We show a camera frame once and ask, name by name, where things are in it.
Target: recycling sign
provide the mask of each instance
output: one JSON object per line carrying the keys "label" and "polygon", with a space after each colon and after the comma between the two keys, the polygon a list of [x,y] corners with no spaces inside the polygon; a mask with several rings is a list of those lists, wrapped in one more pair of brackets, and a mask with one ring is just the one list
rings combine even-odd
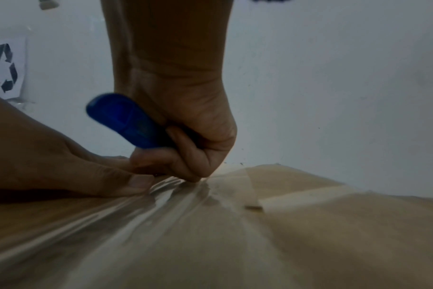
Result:
{"label": "recycling sign", "polygon": [[0,97],[20,96],[25,72],[26,40],[0,41]]}

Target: white wall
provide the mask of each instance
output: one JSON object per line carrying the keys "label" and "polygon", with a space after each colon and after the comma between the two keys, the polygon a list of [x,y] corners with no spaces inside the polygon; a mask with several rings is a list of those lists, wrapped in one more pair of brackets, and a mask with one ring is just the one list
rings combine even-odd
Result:
{"label": "white wall", "polygon": [[[25,111],[96,153],[129,155],[84,113],[112,87],[98,0],[60,2],[0,0],[1,35],[29,29]],[[227,162],[433,196],[433,0],[236,0],[224,81],[239,125]]]}

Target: blue handle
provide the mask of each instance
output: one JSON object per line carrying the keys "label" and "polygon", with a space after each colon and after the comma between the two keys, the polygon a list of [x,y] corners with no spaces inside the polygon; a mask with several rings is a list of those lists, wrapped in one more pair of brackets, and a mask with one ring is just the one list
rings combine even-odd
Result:
{"label": "blue handle", "polygon": [[87,105],[87,114],[100,124],[116,131],[136,147],[152,149],[174,146],[164,128],[124,95],[99,95]]}

